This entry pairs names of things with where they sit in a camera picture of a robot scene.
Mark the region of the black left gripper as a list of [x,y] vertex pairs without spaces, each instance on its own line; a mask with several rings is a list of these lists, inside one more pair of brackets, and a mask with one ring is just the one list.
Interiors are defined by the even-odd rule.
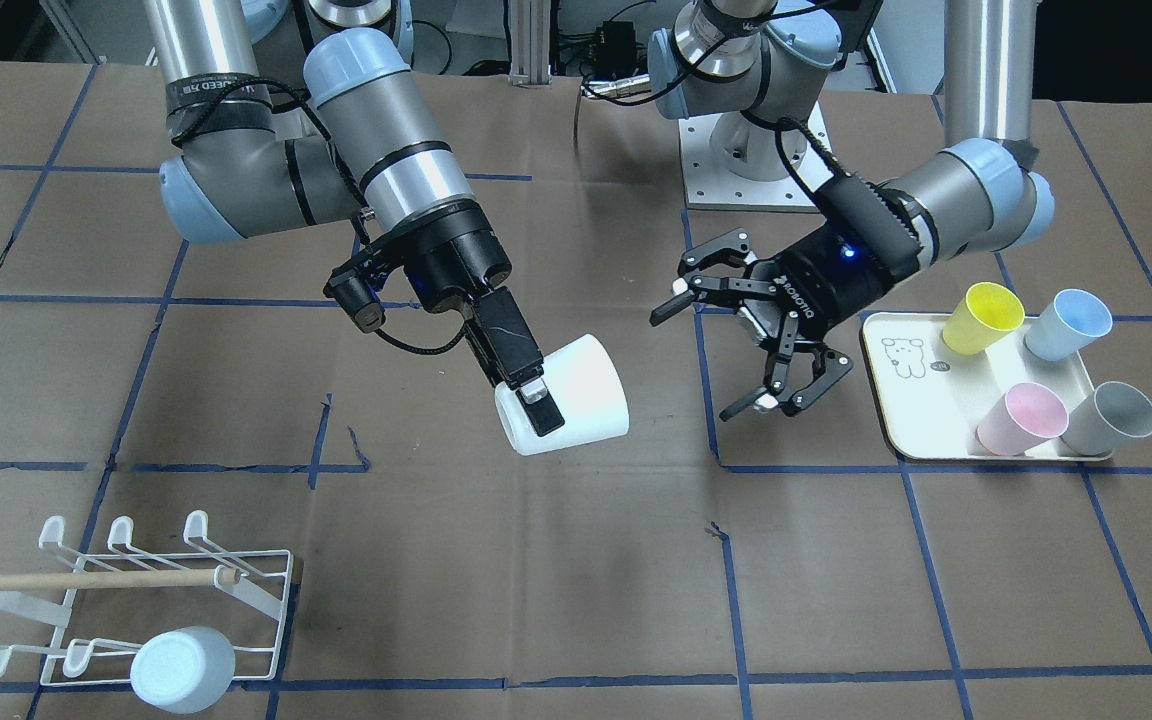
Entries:
[[738,414],[801,414],[840,382],[854,364],[824,342],[826,334],[881,300],[908,273],[890,276],[878,262],[878,242],[823,225],[768,259],[756,259],[744,228],[682,252],[676,293],[649,316],[659,327],[687,306],[728,306],[750,325],[765,357],[759,386],[723,407]]

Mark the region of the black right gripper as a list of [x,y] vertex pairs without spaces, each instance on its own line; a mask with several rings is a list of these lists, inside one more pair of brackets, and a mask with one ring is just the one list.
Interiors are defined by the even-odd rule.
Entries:
[[540,378],[538,342],[506,287],[511,260],[477,200],[445,202],[403,220],[365,247],[362,258],[369,281],[402,270],[429,313],[462,314],[488,381],[520,386],[518,401],[536,437],[562,427],[564,416]]

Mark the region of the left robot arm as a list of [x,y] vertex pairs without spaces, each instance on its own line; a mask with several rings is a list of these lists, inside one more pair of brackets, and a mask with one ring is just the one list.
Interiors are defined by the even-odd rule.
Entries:
[[717,118],[708,156],[758,183],[790,181],[823,225],[767,258],[738,232],[685,252],[660,324],[723,306],[765,353],[755,389],[721,414],[801,414],[851,363],[827,334],[888,291],[963,255],[1047,232],[1055,200],[1030,137],[1036,1],[950,1],[945,12],[943,141],[886,181],[847,168],[861,120],[823,100],[828,74],[876,18],[876,1],[690,1],[646,51],[664,118]]

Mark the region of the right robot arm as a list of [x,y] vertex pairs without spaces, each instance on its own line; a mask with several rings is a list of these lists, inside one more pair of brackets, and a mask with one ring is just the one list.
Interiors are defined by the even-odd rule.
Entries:
[[379,293],[402,272],[429,313],[463,319],[493,386],[545,437],[564,416],[541,353],[506,288],[497,233],[391,38],[351,28],[306,55],[298,104],[312,136],[279,141],[238,1],[147,1],[165,78],[166,127],[180,150],[161,195],[192,243],[247,240],[370,210],[380,234],[329,273],[324,293],[362,332],[379,332]]

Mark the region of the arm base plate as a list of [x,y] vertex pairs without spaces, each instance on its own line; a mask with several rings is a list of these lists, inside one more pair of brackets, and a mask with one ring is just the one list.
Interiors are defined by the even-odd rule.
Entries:
[[776,154],[774,132],[737,111],[677,124],[687,209],[814,213]]

